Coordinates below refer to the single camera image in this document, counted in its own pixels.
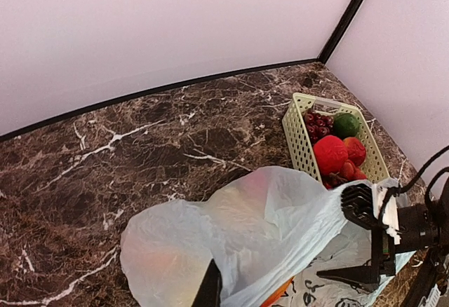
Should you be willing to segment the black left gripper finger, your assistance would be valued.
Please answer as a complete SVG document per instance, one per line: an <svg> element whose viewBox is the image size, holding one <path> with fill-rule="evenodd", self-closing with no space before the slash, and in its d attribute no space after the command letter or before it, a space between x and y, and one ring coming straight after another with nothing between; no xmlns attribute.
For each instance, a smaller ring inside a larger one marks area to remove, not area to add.
<svg viewBox="0 0 449 307"><path fill-rule="evenodd" d="M192 307L220 307L222 276L212 259L199 286Z"/></svg>

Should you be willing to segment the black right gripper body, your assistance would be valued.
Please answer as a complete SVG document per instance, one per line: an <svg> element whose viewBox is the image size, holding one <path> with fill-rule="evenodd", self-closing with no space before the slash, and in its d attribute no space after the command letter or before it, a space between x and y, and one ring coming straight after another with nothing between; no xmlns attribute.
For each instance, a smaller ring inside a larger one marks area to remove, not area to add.
<svg viewBox="0 0 449 307"><path fill-rule="evenodd" d="M432 220L426 205L419 204L398 210L401 243L395 245L385 230L374 228L371 236L370 265L380 265L380 276L396 274L396 255L435 247L441 241L441 229Z"/></svg>

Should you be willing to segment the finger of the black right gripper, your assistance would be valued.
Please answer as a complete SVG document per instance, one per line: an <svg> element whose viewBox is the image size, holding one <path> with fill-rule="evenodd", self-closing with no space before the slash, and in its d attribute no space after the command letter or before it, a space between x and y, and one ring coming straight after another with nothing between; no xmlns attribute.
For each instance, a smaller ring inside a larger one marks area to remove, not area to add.
<svg viewBox="0 0 449 307"><path fill-rule="evenodd" d="M318 271L322 279L342 282L364 292L374 292L380 286L380 265L353 266Z"/></svg>

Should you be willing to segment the light blue printed plastic bag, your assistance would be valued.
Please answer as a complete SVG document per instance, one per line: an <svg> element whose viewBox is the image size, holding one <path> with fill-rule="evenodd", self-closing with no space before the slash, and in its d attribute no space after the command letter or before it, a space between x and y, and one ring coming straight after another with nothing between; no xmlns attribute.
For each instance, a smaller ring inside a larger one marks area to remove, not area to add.
<svg viewBox="0 0 449 307"><path fill-rule="evenodd" d="M121 269L141 306L190 306L210 263L222 277L223 306L260 306L289 279L287 306L371 306L366 293L317 276L370 258L370 233L346 220L342 188L305 172L267 166L205 202L172 200L130 218Z"/></svg>

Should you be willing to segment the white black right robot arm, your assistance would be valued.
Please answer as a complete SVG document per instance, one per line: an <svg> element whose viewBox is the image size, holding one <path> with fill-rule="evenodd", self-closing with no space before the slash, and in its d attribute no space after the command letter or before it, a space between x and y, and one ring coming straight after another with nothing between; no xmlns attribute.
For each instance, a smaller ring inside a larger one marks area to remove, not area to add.
<svg viewBox="0 0 449 307"><path fill-rule="evenodd" d="M398 208L396 198L408 192L424 171L448 151L434 154L405 185L380 187L376 184L353 184L341 193L344 217L371 232L370 263L317 272L327 280L343 282L353 288L373 293L380 278L396 274L396 255L426 250L427 255L403 300L403 306L436 306L448 284L448 187L438 200L432 200L433 185L448 173L443 168L432 178L424 193L424 202Z"/></svg>

